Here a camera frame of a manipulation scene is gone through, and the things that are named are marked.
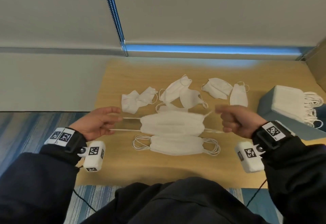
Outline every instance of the floor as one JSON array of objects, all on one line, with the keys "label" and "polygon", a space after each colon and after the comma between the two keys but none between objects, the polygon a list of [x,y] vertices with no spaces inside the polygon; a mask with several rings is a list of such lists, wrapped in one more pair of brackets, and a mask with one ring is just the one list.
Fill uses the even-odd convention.
[{"label": "floor", "polygon": [[[38,152],[44,141],[56,127],[66,127],[85,115],[83,112],[11,112],[0,113],[0,175],[22,152]],[[119,186],[86,185],[76,187],[82,196],[96,210],[114,198]],[[228,189],[238,200],[246,204],[256,189]],[[259,191],[250,203],[249,209],[261,215],[271,224],[282,223],[282,216],[275,208],[267,189]],[[93,211],[73,194],[65,224],[77,224]]]}]

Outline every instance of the right hand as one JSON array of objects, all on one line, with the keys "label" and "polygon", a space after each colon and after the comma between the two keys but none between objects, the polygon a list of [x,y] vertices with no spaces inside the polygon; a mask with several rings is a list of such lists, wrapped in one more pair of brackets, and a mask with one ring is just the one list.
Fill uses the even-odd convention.
[{"label": "right hand", "polygon": [[215,112],[221,113],[223,131],[233,132],[243,138],[251,139],[252,134],[267,121],[257,113],[243,106],[215,106]]}]

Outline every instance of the blue light strip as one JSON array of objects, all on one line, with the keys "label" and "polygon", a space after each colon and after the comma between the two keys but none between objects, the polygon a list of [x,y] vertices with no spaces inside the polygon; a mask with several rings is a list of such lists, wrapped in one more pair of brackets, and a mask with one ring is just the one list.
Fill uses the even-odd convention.
[{"label": "blue light strip", "polygon": [[114,26],[115,29],[117,31],[118,37],[119,37],[119,41],[120,41],[120,45],[121,48],[124,52],[124,55],[127,57],[128,56],[128,51],[125,47],[124,44],[124,36],[123,36],[123,32],[122,32],[122,28],[121,28],[121,23],[120,23],[120,19],[119,19],[119,15],[118,15],[118,11],[117,11],[117,7],[115,5],[115,1],[114,0],[106,0],[108,3],[108,6],[110,8],[110,13],[114,22]]},{"label": "blue light strip", "polygon": [[143,52],[179,52],[208,54],[243,54],[243,55],[287,55],[300,56],[299,47],[267,46],[210,46],[210,45],[125,45],[128,51]]}]

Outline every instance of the left hand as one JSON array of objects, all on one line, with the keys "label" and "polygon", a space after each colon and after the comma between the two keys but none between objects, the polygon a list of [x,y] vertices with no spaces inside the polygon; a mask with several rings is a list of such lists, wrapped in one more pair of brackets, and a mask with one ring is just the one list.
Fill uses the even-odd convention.
[{"label": "left hand", "polygon": [[98,108],[84,117],[78,119],[69,127],[79,131],[84,135],[87,141],[93,141],[102,135],[112,135],[114,124],[122,121],[122,117],[109,115],[110,113],[120,113],[119,107]]}]

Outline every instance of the hand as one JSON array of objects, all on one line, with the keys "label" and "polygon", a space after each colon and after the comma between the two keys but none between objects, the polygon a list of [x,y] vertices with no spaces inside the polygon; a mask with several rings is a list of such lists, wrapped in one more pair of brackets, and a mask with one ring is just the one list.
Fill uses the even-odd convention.
[{"label": "hand", "polygon": [[256,129],[267,123],[257,113],[243,106],[215,106],[215,112],[221,113],[224,132],[233,132],[243,138],[251,139]]},{"label": "hand", "polygon": [[82,133],[87,141],[92,141],[102,135],[114,134],[114,131],[110,129],[114,127],[115,123],[122,121],[122,117],[108,114],[120,112],[119,107],[98,108],[78,119],[69,127]]}]

